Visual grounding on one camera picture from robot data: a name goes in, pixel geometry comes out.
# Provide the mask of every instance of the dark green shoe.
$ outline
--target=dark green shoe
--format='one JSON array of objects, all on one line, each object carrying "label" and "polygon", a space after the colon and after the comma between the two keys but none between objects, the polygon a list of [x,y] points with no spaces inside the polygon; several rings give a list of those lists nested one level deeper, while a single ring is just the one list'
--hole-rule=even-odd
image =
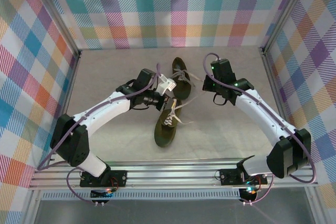
[{"label": "dark green shoe", "polygon": [[189,97],[191,92],[191,81],[184,61],[176,57],[172,64],[173,75],[172,79],[176,82],[176,87],[173,89],[174,96],[180,100],[185,100]]},{"label": "dark green shoe", "polygon": [[[179,99],[176,99],[176,107],[181,104],[182,102]],[[167,147],[170,145],[173,142],[176,133],[178,121],[169,116],[171,106],[168,108],[169,109],[162,111],[154,130],[154,139],[159,147]],[[175,110],[175,115],[177,117],[181,114],[181,109],[182,108]]]}]

